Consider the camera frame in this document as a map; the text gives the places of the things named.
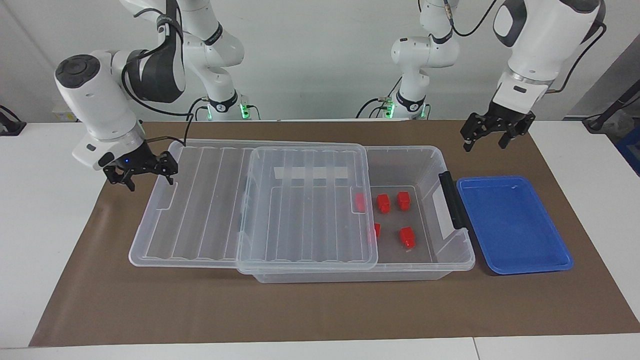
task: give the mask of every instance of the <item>red block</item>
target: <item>red block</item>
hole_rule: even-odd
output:
[[[411,198],[409,197],[408,192],[399,192],[398,193],[398,206],[402,211],[408,211],[411,207]]]
[[[356,210],[358,210],[359,213],[363,213],[365,210],[365,206],[364,206],[364,194],[363,193],[356,193]]]
[[[400,241],[407,249],[415,247],[415,234],[411,227],[403,227],[400,229]]]
[[[387,195],[386,193],[381,193],[380,195],[378,195],[377,201],[378,209],[380,209],[381,213],[386,214],[391,211],[391,200],[389,200],[389,195]]]

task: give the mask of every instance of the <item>white label on lid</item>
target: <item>white label on lid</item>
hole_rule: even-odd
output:
[[[435,193],[433,193],[433,205],[436,208],[436,216],[438,217],[438,224],[440,225],[442,238],[446,239],[455,229],[453,227],[453,221],[451,221],[451,214],[449,213],[447,200],[444,198],[442,185],[438,185]]]
[[[304,179],[305,171],[307,168],[305,167],[292,167],[291,168],[291,179]],[[281,180],[284,175],[284,167],[274,167],[273,173],[276,179]],[[336,179],[347,179],[347,167],[334,167],[333,168],[333,176]],[[326,167],[313,167],[313,175],[314,179],[326,179]]]

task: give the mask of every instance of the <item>transparent lid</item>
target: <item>transparent lid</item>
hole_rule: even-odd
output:
[[[367,153],[356,144],[258,147],[237,268],[367,270],[378,261]]]

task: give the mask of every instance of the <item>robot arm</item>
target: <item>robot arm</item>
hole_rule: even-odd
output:
[[[249,119],[248,99],[234,87],[223,69],[239,65],[244,47],[218,22],[209,0],[180,0],[184,15],[184,54],[188,68],[204,84],[213,120]]]
[[[131,87],[143,100],[172,102],[184,91],[182,30],[175,0],[124,1],[136,15],[155,18],[160,45],[151,51],[94,51],[71,56],[56,69],[56,85],[88,134],[73,150],[74,157],[109,182],[126,184],[136,174],[171,175],[178,171],[171,154],[151,152],[145,133],[119,86]]]
[[[451,11],[455,11],[458,0],[449,3]],[[402,70],[402,83],[392,94],[392,112],[388,117],[419,117],[429,86],[426,69],[453,66],[460,54],[444,1],[422,0],[421,7],[420,23],[429,36],[401,38],[394,43],[392,59]]]
[[[460,133],[465,150],[492,132],[505,132],[503,149],[529,130],[533,105],[554,82],[563,63],[602,26],[601,0],[506,0],[493,23],[498,39],[511,48],[508,67],[485,115],[472,113]]]

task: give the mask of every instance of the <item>blue tray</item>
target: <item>blue tray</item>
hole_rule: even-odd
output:
[[[573,258],[531,183],[468,177],[458,191],[489,267],[498,274],[568,270]]]

